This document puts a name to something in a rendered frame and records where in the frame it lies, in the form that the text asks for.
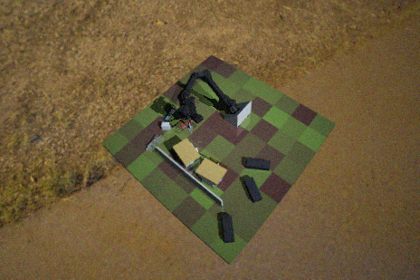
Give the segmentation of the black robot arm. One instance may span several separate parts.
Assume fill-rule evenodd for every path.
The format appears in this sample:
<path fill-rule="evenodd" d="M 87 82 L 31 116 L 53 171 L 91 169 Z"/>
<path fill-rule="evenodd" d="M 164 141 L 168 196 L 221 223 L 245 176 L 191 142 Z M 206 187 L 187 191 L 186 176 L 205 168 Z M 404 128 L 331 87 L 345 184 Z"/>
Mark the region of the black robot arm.
<path fill-rule="evenodd" d="M 215 81 L 212 79 L 212 74 L 208 70 L 202 72 L 195 72 L 190 75 L 185 88 L 177 95 L 179 100 L 180 108 L 177 110 L 178 114 L 184 119 L 188 120 L 192 113 L 190 110 L 195 108 L 194 99 L 195 97 L 190 96 L 190 90 L 196 81 L 196 79 L 201 79 L 203 82 L 206 82 L 214 93 L 219 98 L 219 103 L 221 106 L 227 108 L 231 114 L 236 114 L 241 108 L 236 105 L 236 100 L 231 99 L 228 95 L 224 94 Z M 184 102 L 183 102 L 184 101 Z"/>

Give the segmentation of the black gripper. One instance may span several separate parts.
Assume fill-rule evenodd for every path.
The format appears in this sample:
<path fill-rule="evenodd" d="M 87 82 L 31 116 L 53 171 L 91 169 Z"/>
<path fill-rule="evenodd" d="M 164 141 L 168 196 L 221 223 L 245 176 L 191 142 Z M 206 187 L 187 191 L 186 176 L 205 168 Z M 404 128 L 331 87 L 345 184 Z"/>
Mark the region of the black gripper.
<path fill-rule="evenodd" d="M 196 113 L 196 106 L 193 110 L 190 110 L 192 115 L 190 116 L 190 119 L 192 119 L 196 124 L 198 124 L 200 121 L 204 119 L 204 117 L 201 114 Z"/>

